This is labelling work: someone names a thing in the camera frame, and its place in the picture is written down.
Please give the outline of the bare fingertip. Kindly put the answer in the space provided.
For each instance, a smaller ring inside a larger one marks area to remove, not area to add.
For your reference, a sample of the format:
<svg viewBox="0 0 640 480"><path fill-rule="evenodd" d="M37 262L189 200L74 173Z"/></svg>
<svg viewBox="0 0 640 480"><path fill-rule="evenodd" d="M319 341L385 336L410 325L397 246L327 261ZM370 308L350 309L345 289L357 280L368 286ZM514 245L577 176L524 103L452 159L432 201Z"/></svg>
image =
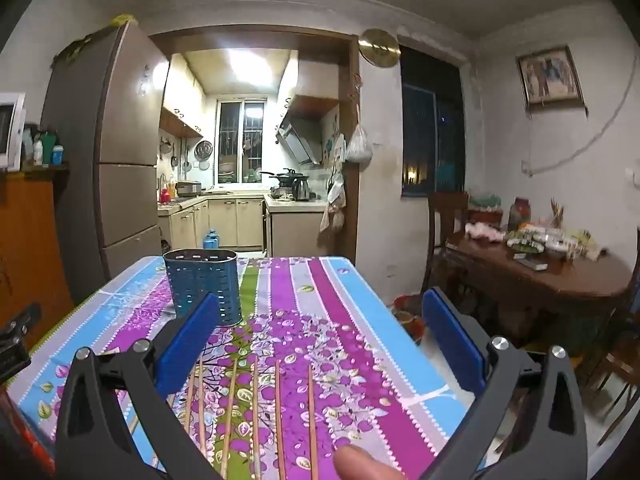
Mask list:
<svg viewBox="0 0 640 480"><path fill-rule="evenodd" d="M399 470L379 462L355 445L339 448L333 456L333 463L341 480L406 480Z"/></svg>

